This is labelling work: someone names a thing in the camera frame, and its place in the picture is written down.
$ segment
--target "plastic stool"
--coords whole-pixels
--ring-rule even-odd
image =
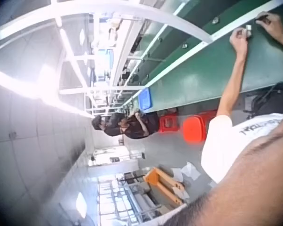
[[[166,127],[165,122],[167,120],[172,120],[172,126]],[[159,118],[159,132],[176,132],[179,130],[178,122],[177,122],[177,114],[167,114],[164,116],[161,116]]]
[[[217,111],[209,111],[188,117],[182,126],[185,142],[199,144],[205,141],[209,121],[216,116],[216,113]]]

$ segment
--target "person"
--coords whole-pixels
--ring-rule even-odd
[[[107,123],[98,115],[92,120],[92,125],[95,130],[102,130],[111,137],[124,134],[131,139],[141,139],[159,130],[159,116],[157,112],[143,115],[135,112],[128,117],[122,113],[113,113]]]
[[[143,115],[136,112],[133,116],[120,120],[118,125],[121,134],[131,139],[142,139],[159,130],[159,116],[157,112]]]
[[[97,115],[91,122],[95,130],[102,130],[109,136],[120,135],[118,123],[125,118],[123,113],[113,113],[108,121],[102,119],[102,116]]]
[[[257,21],[283,44],[280,17],[262,12]],[[233,31],[232,75],[210,122],[201,165],[217,185],[168,219],[164,226],[283,225],[283,114],[261,115],[232,126],[248,43],[243,28]]]

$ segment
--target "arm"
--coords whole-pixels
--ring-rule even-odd
[[[275,40],[283,45],[283,24],[281,18],[272,13],[261,12],[256,18],[266,17],[264,20],[256,20]]]
[[[140,117],[140,114],[139,113],[135,113],[135,117],[137,119],[137,121],[140,123],[141,125],[141,128],[143,130],[143,135],[146,137],[146,136],[149,136],[149,131],[145,125],[145,123],[142,121],[141,117]]]
[[[234,30],[230,37],[230,43],[236,51],[236,62],[222,94],[217,115],[230,116],[239,97],[247,57],[246,30],[243,28]]]

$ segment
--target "blue plastic crate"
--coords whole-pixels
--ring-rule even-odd
[[[138,105],[139,108],[143,110],[147,110],[152,107],[151,102],[151,95],[149,88],[145,88],[139,95],[138,95]]]

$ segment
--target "black bag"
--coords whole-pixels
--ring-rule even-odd
[[[279,82],[263,91],[252,101],[251,111],[247,119],[252,119],[259,115],[283,113],[283,82]]]

